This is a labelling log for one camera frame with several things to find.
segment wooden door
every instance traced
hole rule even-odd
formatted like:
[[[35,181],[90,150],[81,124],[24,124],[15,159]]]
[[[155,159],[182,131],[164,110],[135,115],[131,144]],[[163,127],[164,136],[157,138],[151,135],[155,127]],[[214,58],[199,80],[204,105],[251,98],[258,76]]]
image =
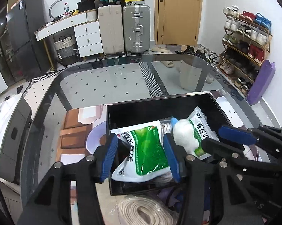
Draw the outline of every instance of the wooden door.
[[[157,44],[196,46],[201,0],[158,0]]]

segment silver screw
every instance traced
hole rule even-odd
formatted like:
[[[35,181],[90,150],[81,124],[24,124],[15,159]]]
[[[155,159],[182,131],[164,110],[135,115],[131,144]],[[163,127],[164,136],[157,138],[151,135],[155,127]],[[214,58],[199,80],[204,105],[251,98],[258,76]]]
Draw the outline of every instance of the silver screw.
[[[95,156],[89,155],[89,156],[86,157],[86,160],[87,160],[88,162],[92,162],[92,161],[95,160]]]
[[[187,156],[186,156],[186,159],[187,159],[188,161],[194,161],[194,160],[195,160],[195,156],[193,156],[193,155],[187,155]]]
[[[232,157],[233,157],[233,158],[237,158],[238,156],[239,156],[239,154],[238,154],[238,153],[235,153],[235,152],[234,152],[234,153],[232,153]]]
[[[241,174],[237,174],[236,176],[240,181],[243,179],[243,176]]]
[[[228,166],[228,164],[227,164],[226,162],[224,162],[224,161],[221,161],[221,162],[219,163],[219,165],[220,165],[221,167],[223,167],[223,168],[225,168],[225,167]]]
[[[55,162],[55,163],[53,164],[54,168],[60,168],[62,165],[63,165],[62,162]]]

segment coiled white shoelace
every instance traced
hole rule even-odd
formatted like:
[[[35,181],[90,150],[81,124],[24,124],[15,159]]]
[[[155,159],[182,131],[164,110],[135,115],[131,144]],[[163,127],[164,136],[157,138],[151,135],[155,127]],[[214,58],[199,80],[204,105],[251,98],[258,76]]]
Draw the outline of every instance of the coiled white shoelace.
[[[118,207],[127,225],[173,225],[170,213],[151,198],[141,196],[127,198]],[[145,213],[150,222],[147,223],[138,211]]]

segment door frame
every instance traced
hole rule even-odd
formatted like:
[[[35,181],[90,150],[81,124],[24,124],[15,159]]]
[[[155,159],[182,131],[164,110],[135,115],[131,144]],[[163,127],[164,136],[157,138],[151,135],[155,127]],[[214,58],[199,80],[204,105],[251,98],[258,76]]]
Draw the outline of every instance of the door frame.
[[[198,41],[199,27],[201,24],[201,11],[202,11],[203,0],[200,0],[199,14],[198,14],[198,26],[196,33],[195,43]],[[155,0],[155,23],[154,23],[154,41],[157,44],[158,41],[158,16],[159,16],[159,0]]]

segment red shoe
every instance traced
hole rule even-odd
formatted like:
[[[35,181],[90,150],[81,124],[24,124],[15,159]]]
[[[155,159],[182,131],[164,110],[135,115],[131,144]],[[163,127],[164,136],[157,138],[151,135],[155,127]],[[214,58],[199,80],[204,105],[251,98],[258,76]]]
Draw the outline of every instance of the red shoe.
[[[250,13],[250,12],[247,12],[247,11],[243,11],[243,14],[240,16],[239,14],[239,17],[246,19],[246,20],[249,20],[250,22],[253,22],[254,19],[256,18],[256,15],[253,14],[253,13]]]
[[[254,45],[250,45],[249,47],[249,52],[248,52],[248,56],[252,59],[254,59],[255,55],[256,55],[256,51],[257,51],[257,47]]]
[[[256,56],[255,56],[255,61],[259,64],[263,63],[265,59],[265,53],[263,51],[263,49],[257,47],[256,48]]]

